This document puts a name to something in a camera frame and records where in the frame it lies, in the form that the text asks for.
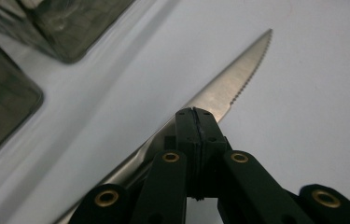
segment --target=metal blade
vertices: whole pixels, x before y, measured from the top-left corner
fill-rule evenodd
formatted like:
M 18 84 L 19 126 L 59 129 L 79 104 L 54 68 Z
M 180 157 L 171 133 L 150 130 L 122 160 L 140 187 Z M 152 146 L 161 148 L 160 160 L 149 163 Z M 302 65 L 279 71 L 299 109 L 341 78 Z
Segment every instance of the metal blade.
M 195 106 L 207 110 L 215 116 L 216 121 L 220 121 L 259 67 L 270 44 L 272 33 L 272 30 L 265 32 L 185 107 Z
M 267 31 L 253 43 L 241 56 L 233 61 L 224 71 L 215 77 L 184 107 L 196 106 L 211 112 L 216 121 L 220 121 L 230 110 L 232 103 L 259 67 L 272 36 L 272 30 Z M 163 150 L 164 137 L 175 134 L 175 117 L 146 140 L 125 161 L 108 174 L 101 184 L 117 184 L 130 188 L 143 178 L 155 156 Z M 63 215 L 56 223 L 68 223 L 77 209 L 77 204 Z

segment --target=white table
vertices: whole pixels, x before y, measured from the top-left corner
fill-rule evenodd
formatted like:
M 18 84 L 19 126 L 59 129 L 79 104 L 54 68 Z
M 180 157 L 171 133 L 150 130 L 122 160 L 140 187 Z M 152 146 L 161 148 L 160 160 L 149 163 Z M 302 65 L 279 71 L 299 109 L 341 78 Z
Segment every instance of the white table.
M 0 35 L 46 97 L 0 150 L 0 223 L 58 218 L 269 28 L 221 130 L 283 188 L 350 199 L 350 1 L 146 1 L 72 65 Z M 188 223 L 222 223 L 215 201 L 188 208 Z

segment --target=brass screw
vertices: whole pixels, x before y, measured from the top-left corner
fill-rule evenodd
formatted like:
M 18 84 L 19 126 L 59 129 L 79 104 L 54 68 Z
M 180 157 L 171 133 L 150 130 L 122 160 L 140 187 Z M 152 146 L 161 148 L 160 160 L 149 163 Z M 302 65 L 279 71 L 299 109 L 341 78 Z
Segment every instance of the brass screw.
M 180 159 L 180 156 L 173 152 L 168 152 L 163 154 L 162 159 L 167 162 L 175 162 Z
M 96 195 L 95 203 L 100 207 L 108 207 L 114 204 L 118 199 L 119 199 L 119 194 L 112 189 L 108 189 Z
M 312 197 L 315 199 L 315 201 L 325 205 L 326 207 L 337 208 L 341 205 L 338 198 L 322 189 L 314 190 L 312 192 Z
M 248 162 L 248 157 L 245 154 L 239 152 L 232 153 L 231 159 L 240 163 Z

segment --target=serrated knife blade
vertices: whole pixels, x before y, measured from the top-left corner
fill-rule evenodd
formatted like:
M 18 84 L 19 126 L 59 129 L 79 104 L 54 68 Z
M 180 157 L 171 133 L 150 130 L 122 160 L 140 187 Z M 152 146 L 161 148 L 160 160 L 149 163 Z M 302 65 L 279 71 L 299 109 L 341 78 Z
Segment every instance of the serrated knife blade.
M 242 89 L 256 72 L 267 51 L 272 30 L 265 32 L 244 53 L 235 59 L 226 69 L 209 82 L 184 107 L 199 107 L 211 112 L 219 122 L 230 110 Z M 134 153 L 115 168 L 101 184 L 117 184 L 131 187 L 142 178 L 149 168 L 155 154 L 163 150 L 164 136 L 175 134 L 175 119 L 172 117 L 162 128 L 146 140 Z M 68 223 L 77 209 L 74 205 L 56 223 Z
M 272 30 L 265 32 L 243 54 L 195 95 L 186 107 L 199 107 L 220 121 L 230 110 L 247 82 L 259 68 L 271 42 Z

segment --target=gray container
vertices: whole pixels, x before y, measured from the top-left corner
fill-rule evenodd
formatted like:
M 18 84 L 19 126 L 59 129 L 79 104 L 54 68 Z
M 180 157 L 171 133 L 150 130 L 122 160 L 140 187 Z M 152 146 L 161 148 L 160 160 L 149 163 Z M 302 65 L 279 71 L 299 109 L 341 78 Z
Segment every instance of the gray container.
M 65 63 L 81 59 L 133 0 L 0 0 L 0 32 Z

